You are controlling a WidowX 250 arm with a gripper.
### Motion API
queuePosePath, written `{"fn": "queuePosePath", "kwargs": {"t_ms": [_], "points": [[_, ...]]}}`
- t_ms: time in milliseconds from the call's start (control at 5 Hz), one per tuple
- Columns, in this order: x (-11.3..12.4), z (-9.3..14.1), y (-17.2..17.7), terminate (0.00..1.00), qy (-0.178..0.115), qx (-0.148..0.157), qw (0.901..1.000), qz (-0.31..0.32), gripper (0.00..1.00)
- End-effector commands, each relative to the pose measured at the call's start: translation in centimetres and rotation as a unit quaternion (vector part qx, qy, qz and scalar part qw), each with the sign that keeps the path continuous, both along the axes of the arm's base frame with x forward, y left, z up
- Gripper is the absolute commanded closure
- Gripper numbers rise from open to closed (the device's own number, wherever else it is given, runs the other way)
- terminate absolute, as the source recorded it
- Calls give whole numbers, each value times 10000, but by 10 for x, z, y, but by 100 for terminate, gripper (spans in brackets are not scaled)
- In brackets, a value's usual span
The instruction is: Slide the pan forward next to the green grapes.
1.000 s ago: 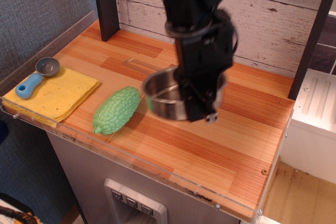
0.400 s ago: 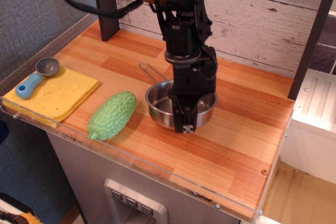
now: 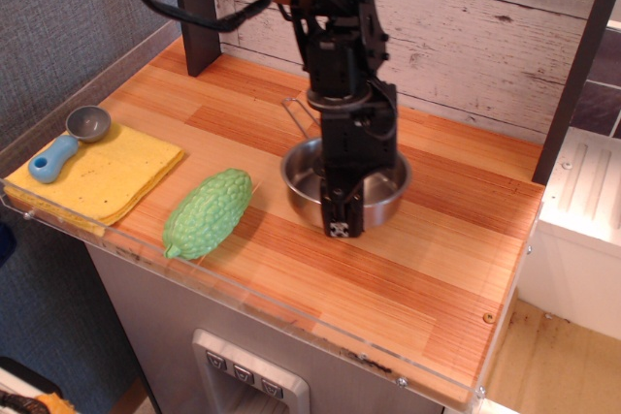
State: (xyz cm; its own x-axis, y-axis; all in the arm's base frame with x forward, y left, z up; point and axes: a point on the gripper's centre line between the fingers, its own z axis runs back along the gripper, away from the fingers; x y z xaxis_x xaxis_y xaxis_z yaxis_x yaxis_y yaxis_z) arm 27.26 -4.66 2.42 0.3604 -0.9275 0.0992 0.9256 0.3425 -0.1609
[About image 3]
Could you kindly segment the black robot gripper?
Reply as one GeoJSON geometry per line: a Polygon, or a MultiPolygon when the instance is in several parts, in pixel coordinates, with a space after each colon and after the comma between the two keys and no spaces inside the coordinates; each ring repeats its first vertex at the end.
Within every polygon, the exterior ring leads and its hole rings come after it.
{"type": "Polygon", "coordinates": [[[364,231],[364,179],[391,169],[397,157],[397,88],[370,79],[345,97],[307,93],[320,113],[319,193],[324,233],[357,238],[364,231]]]}

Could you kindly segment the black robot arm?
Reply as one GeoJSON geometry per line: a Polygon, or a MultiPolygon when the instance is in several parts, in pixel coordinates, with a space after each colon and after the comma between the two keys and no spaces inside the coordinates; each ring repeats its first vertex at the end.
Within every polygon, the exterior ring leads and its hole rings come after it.
{"type": "Polygon", "coordinates": [[[313,169],[324,233],[357,238],[365,229],[367,177],[397,160],[396,88],[377,71],[388,60],[388,35],[375,0],[262,0],[275,2],[292,23],[307,101],[320,114],[321,150],[313,169]]]}

